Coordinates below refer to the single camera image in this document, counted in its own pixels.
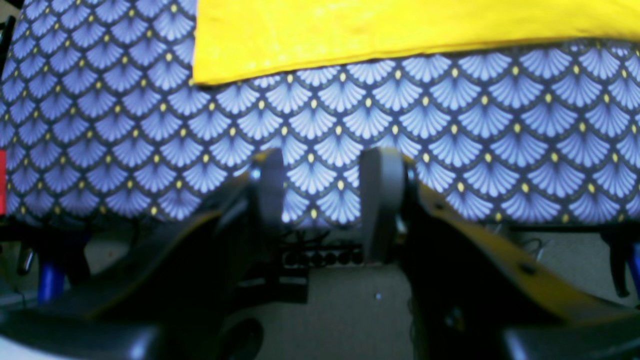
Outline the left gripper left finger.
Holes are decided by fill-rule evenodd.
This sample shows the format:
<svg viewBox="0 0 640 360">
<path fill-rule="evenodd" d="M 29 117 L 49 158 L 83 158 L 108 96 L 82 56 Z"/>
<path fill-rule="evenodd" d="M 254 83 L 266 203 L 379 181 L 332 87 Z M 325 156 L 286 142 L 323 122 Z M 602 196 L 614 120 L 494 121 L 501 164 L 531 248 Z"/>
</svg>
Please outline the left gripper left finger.
<svg viewBox="0 0 640 360">
<path fill-rule="evenodd" d="M 282 233 L 282 151 L 259 153 L 183 221 L 94 279 L 1 314 L 3 360 L 215 360 L 238 284 Z"/>
</svg>

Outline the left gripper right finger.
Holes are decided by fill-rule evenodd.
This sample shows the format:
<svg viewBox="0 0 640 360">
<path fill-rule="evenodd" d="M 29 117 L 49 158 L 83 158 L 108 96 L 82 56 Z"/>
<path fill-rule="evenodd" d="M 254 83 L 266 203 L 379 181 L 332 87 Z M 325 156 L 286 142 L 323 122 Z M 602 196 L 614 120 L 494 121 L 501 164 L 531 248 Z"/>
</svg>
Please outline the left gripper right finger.
<svg viewBox="0 0 640 360">
<path fill-rule="evenodd" d="M 394 148 L 359 156 L 363 258 L 397 260 L 425 360 L 637 360 L 639 312 L 464 219 Z"/>
</svg>

